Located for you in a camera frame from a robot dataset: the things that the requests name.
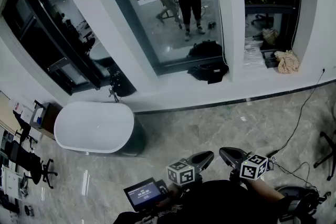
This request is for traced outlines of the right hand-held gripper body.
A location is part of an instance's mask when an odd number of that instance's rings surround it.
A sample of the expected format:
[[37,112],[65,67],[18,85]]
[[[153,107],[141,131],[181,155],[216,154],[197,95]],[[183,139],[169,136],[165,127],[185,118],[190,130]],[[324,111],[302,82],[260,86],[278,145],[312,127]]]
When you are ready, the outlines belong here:
[[268,170],[269,159],[267,157],[248,154],[241,160],[238,160],[233,168],[239,173],[242,179],[257,180]]

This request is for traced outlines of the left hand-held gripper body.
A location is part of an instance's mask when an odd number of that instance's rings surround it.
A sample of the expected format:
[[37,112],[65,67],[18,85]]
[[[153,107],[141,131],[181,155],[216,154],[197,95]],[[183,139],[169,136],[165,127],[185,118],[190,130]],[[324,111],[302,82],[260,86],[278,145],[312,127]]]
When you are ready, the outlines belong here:
[[199,157],[181,158],[167,165],[166,173],[170,182],[177,186],[199,182],[201,176],[201,159]]

